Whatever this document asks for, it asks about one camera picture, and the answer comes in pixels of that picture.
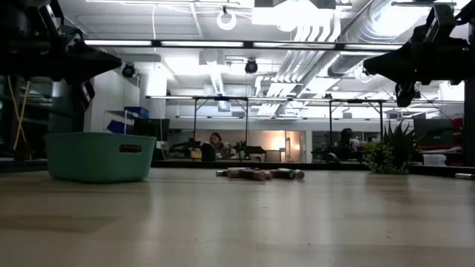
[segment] cylindrical wood piece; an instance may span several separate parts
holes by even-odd
[[[303,179],[305,177],[305,173],[301,170],[294,170],[294,172],[296,179]]]
[[[263,171],[244,170],[241,173],[241,178],[253,179],[253,180],[256,180],[256,181],[265,181],[266,178],[267,178],[267,174]]]
[[[250,170],[250,168],[228,168],[228,177],[242,178],[242,173],[245,170]]]
[[[271,170],[270,175],[273,179],[295,179],[295,172],[290,169]]]

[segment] person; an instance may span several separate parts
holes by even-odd
[[[353,138],[353,130],[351,130],[351,128],[345,128],[341,131],[341,139],[338,146],[341,149],[350,149],[351,151],[358,150],[359,140]]]
[[[235,155],[234,149],[228,143],[223,142],[219,133],[212,133],[209,142],[214,146],[218,159],[229,159]]]

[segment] fluorescent light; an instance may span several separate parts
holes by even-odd
[[[150,47],[151,41],[140,40],[85,40],[84,43],[90,46],[107,47],[107,46],[121,46],[121,47]]]
[[[178,119],[194,119],[194,116],[176,116]],[[196,116],[197,119],[208,119],[207,116]]]
[[[193,96],[147,96],[149,99],[193,99]]]
[[[294,118],[289,118],[289,117],[275,117],[275,119],[282,119],[282,120],[295,120],[295,119],[304,119],[300,117],[294,117]]]
[[[168,4],[168,5],[190,5],[191,3],[198,6],[215,6],[221,7],[223,2],[221,1],[196,1],[196,0],[179,0],[179,1],[146,1],[146,0],[86,0],[90,3],[109,3],[109,4],[124,4],[124,5],[156,5],[156,4]],[[239,7],[239,2],[226,2],[226,5]]]
[[[293,101],[300,101],[300,102],[329,102],[331,99],[301,99],[301,98],[294,98]]]
[[[243,42],[162,41],[163,47],[243,47]]]
[[[279,98],[279,97],[249,97],[250,101],[289,101],[290,98]]]
[[[343,55],[343,56],[380,56],[382,54],[384,54],[384,52],[374,52],[374,51],[341,51],[340,52],[340,55]]]
[[[255,42],[256,48],[288,48],[302,50],[332,50],[335,44],[312,43],[312,42]]]
[[[393,51],[401,48],[402,44],[346,44],[345,50]]]
[[[236,116],[209,116],[210,119],[244,119],[245,117]]]

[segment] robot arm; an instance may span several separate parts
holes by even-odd
[[[122,65],[121,59],[87,46],[81,30],[64,25],[57,0],[1,1],[0,32],[0,75],[65,79],[84,110],[94,97],[88,81]]]
[[[429,85],[433,80],[449,80],[456,85],[475,78],[471,70],[475,47],[467,40],[450,37],[455,26],[466,24],[473,17],[475,0],[457,16],[448,5],[437,4],[430,10],[426,23],[416,27],[410,40],[401,48],[367,59],[363,67],[368,74],[380,74],[396,83],[399,107],[411,103],[416,82]]]

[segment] green plant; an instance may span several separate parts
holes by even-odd
[[[409,125],[403,130],[401,121],[393,131],[389,124],[388,129],[384,129],[383,140],[368,148],[366,165],[377,173],[407,173],[407,162],[417,152],[418,141],[415,131],[409,131]]]

